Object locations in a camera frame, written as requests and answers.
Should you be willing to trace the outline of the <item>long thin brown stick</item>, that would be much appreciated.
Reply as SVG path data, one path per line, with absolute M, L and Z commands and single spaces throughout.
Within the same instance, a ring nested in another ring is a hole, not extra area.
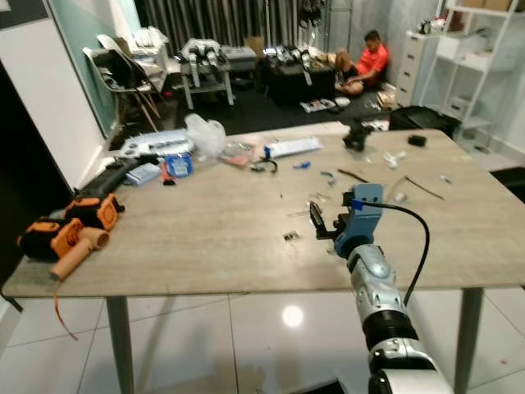
M 425 192 L 425 194 L 429 194 L 429 195 L 431 195 L 431 196 L 434 196 L 434 198 L 444 200 L 444 196 L 439 195 L 439 194 L 436 194 L 436 192 L 432 191 L 431 189 L 428 189 L 428 188 L 424 187 L 423 184 L 418 183 L 417 181 L 415 181 L 414 179 L 412 179 L 412 177 L 405 176 L 405 177 L 404 177 L 404 180 L 405 180 L 405 181 L 408 181 L 409 184 L 412 184 L 413 186 L 416 186 L 417 188 L 419 188 L 420 190 L 422 190 L 423 192 Z

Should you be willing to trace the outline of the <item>small orange black power tool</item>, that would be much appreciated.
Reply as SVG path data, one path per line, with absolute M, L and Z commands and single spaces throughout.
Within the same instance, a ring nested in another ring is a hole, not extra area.
M 76 218 L 87 227 L 112 231 L 125 210 L 126 208 L 117 202 L 114 194 L 78 196 L 65 207 L 63 217 L 65 220 Z

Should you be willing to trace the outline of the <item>grey table leg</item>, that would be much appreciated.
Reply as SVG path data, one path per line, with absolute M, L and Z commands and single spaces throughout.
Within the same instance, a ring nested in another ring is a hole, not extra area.
M 127 297 L 106 297 L 106 308 L 120 394 L 135 394 L 134 352 L 131 346 Z
M 451 384 L 454 394 L 468 394 L 470 375 L 472 375 L 473 361 L 477 351 L 477 335 L 480 332 L 483 301 L 483 288 L 473 286 L 462 289 L 454 381 Z

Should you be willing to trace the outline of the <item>black low table with gear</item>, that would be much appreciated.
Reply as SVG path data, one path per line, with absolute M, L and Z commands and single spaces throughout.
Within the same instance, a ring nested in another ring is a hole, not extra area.
M 323 55 L 293 46 L 264 48 L 262 87 L 279 105 L 329 100 L 336 95 L 336 69 Z

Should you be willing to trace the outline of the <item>clear plastic bag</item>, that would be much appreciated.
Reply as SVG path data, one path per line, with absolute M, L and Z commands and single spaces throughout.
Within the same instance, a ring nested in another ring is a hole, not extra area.
M 195 161 L 210 163 L 217 160 L 226 147 L 225 127 L 219 121 L 205 120 L 196 113 L 187 115 L 185 123 L 187 136 L 194 143 Z

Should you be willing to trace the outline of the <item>long black power tool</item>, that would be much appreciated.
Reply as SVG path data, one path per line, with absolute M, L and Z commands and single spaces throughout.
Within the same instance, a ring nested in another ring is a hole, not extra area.
M 140 155 L 137 158 L 115 158 L 105 168 L 89 181 L 89 184 L 76 191 L 75 198 L 101 198 L 113 194 L 125 184 L 125 174 L 144 163 L 153 163 L 160 166 L 160 157 L 156 154 Z

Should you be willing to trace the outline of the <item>white plastic tray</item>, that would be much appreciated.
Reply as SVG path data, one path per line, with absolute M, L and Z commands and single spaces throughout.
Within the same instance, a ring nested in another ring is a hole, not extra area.
M 115 155 L 121 158 L 137 158 L 147 154 L 176 155 L 191 153 L 194 148 L 195 143 L 189 139 L 186 129 L 169 129 L 169 131 L 131 136 Z

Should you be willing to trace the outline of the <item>grey flat case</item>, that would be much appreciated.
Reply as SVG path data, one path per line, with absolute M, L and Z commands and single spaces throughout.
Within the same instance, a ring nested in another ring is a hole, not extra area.
M 231 72 L 254 71 L 258 67 L 258 54 L 247 46 L 243 48 L 222 46 L 221 53 L 225 56 Z

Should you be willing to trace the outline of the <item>long white box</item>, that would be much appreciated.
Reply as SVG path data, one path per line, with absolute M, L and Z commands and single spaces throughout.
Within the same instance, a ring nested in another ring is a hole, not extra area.
M 320 142 L 316 136 L 308 136 L 308 138 L 277 141 L 267 144 L 263 147 L 263 157 L 267 158 L 267 160 L 274 160 L 274 158 L 282 158 L 286 157 L 286 155 L 311 153 L 322 148 L 322 142 Z

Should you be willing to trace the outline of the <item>person in orange shirt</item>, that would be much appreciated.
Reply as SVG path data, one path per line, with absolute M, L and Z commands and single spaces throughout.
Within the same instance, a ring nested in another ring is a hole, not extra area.
M 335 84 L 335 90 L 343 95 L 360 95 L 365 89 L 372 89 L 386 73 L 389 52 L 383 44 L 378 30 L 370 30 L 364 37 L 365 46 L 354 60 L 346 50 L 338 50 L 334 67 L 342 81 Z

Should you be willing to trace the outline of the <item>magazine on floor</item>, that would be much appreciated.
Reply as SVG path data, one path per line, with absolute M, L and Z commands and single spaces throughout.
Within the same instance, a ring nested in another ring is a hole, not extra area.
M 299 103 L 299 106 L 306 113 L 322 112 L 322 110 L 332 110 L 333 108 L 338 108 L 337 102 L 325 100 L 324 98 L 322 98 L 322 100 L 301 102 Z

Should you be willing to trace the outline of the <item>white equipment stand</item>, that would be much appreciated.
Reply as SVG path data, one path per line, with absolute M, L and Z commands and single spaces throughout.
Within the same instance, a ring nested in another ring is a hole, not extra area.
M 220 42 L 191 38 L 179 51 L 177 63 L 188 109 L 194 110 L 194 95 L 202 93 L 224 93 L 226 102 L 234 105 L 231 64 Z

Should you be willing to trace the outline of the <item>blue white flat pack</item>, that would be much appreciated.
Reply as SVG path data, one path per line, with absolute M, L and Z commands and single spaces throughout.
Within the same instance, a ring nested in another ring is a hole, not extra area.
M 144 163 L 129 170 L 125 174 L 125 184 L 129 186 L 142 186 L 148 181 L 157 180 L 162 174 L 162 169 L 157 164 Z

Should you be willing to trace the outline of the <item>black floor box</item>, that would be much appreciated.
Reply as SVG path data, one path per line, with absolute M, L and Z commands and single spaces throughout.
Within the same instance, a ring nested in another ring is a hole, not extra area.
M 491 170 L 489 173 L 525 204 L 525 167 L 509 167 Z

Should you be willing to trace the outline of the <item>white drawer cabinet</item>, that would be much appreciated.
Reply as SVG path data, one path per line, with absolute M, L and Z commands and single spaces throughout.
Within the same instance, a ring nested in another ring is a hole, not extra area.
M 434 34 L 406 31 L 398 56 L 398 71 L 394 76 L 395 108 L 408 108 L 422 103 L 435 50 Z

